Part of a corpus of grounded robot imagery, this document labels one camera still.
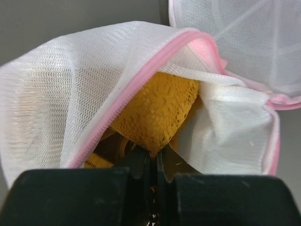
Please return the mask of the mustard yellow lace bra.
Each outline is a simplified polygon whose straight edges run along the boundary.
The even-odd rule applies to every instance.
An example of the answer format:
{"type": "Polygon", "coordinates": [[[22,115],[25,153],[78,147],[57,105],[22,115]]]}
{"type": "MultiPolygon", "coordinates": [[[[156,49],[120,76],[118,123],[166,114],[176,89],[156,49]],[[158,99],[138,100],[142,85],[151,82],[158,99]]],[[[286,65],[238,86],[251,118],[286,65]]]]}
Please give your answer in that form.
{"type": "Polygon", "coordinates": [[[194,79],[157,72],[128,102],[86,159],[85,168],[129,169],[124,225],[158,224],[157,155],[178,149],[180,131],[202,107],[194,79]]]}

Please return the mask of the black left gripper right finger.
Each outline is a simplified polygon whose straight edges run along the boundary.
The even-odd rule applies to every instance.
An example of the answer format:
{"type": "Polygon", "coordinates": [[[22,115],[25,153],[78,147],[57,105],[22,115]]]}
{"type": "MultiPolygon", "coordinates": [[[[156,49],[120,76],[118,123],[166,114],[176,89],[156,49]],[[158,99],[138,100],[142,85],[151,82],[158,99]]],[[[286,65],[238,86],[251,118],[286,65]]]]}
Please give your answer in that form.
{"type": "Polygon", "coordinates": [[[201,174],[174,150],[157,155],[162,226],[298,226],[285,183],[271,176],[201,174]]]}

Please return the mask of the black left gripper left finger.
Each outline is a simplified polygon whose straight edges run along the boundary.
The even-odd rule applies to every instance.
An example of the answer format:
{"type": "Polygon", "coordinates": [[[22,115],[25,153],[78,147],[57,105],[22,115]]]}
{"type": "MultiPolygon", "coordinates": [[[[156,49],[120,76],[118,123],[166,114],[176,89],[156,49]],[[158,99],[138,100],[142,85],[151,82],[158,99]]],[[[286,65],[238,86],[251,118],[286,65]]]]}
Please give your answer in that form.
{"type": "Polygon", "coordinates": [[[0,210],[3,226],[145,226],[150,156],[135,148],[116,166],[35,169],[13,183],[0,210]]]}

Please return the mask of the pink-zippered round laundry bag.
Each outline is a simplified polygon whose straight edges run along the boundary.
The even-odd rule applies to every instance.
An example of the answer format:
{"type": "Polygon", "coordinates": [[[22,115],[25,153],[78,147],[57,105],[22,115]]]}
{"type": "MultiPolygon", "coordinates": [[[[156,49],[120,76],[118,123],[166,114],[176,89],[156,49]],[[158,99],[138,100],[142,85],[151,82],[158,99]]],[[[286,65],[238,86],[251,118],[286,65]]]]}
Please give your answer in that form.
{"type": "Polygon", "coordinates": [[[205,174],[273,175],[278,110],[301,106],[298,0],[170,0],[169,25],[131,21],[50,40],[0,69],[0,159],[77,168],[157,72],[199,81],[178,154],[205,174]]]}

